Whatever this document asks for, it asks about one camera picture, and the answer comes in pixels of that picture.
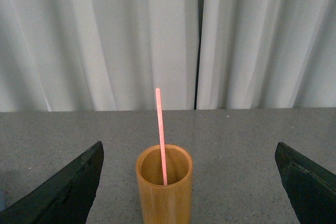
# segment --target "cup rim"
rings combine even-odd
[[[147,181],[146,179],[144,179],[140,173],[140,168],[142,166],[142,163],[144,161],[144,159],[147,157],[147,155],[157,149],[160,149],[160,145],[153,145],[147,149],[145,149],[138,157],[138,159],[136,160],[136,165],[135,165],[135,170],[137,172],[138,175],[138,179],[142,180],[143,182],[145,182],[146,184],[150,185],[150,186],[154,186],[154,187],[163,187],[163,188],[168,188],[168,187],[172,187],[172,186],[176,186],[179,183],[182,183],[182,181],[186,180],[189,176],[191,176],[192,172],[193,172],[193,159],[190,155],[190,153],[188,151],[186,151],[184,148],[175,145],[175,144],[165,144],[165,148],[170,148],[170,149],[175,149],[180,151],[188,160],[188,172],[187,174],[178,182],[175,182],[173,184],[169,184],[169,185],[157,185],[157,184],[153,184],[149,181]]]

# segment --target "drinking straw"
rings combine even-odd
[[[161,101],[161,90],[156,88],[156,107],[158,109],[157,122],[159,123],[159,136],[160,136],[160,150],[161,150],[161,163],[162,163],[162,174],[163,174],[163,185],[168,185],[167,183],[167,166],[166,166],[166,152],[164,148],[164,134],[163,134],[163,118],[162,118],[162,101]]]

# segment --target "curtain fold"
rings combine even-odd
[[[0,111],[336,106],[335,52],[336,0],[0,0]]]

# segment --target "gray countertop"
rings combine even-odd
[[[192,223],[298,223],[274,153],[285,142],[336,173],[336,109],[164,111],[166,143],[194,160]],[[155,111],[0,113],[8,205],[96,141],[104,165],[87,223],[142,223],[135,161],[159,143]]]

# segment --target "cylindrical wooden cup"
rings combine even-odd
[[[163,185],[160,145],[139,156],[135,170],[145,224],[189,224],[193,160],[183,148],[166,144],[168,185]]]

